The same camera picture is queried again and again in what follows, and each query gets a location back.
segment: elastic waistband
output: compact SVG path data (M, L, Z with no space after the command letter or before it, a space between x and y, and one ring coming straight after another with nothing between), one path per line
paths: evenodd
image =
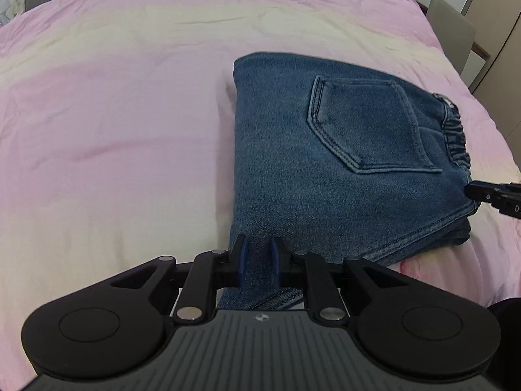
M467 141L458 107L444 95L433 94L433 96L444 103L445 118L441 129L445 137L445 147L449 159L452 163L468 171L471 168L471 157L465 150Z

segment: metal bolt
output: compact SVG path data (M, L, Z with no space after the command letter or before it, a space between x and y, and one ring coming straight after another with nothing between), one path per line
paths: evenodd
M177 311L177 317L184 321L194 321L203 315L203 311L198 307L186 306Z
M339 321L345 316L345 311L336 307L326 307L320 311L320 317L327 321Z

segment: round black pad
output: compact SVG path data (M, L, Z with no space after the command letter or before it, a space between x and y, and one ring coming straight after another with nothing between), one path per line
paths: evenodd
M501 331L483 307L432 287L382 290L357 321L360 343L385 366L418 378L478 373Z
M90 287L33 312L22 344L39 373L79 380L129 371L161 346L162 316L140 290Z

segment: ribbed black surface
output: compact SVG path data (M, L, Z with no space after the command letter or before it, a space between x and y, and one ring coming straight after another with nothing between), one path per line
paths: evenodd
M219 311L211 322L180 328L148 365L116 379L70 383L41 376L27 391L337 391L494 388L483 377L420 384L368 361L349 334L311 322L303 311Z

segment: denim fabric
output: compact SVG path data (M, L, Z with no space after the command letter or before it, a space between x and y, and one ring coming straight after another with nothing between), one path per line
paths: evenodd
M339 263L389 265L469 238L478 203L446 98L364 67L286 53L235 62L235 202L230 245L250 236L245 283L223 308L278 309L269 238Z

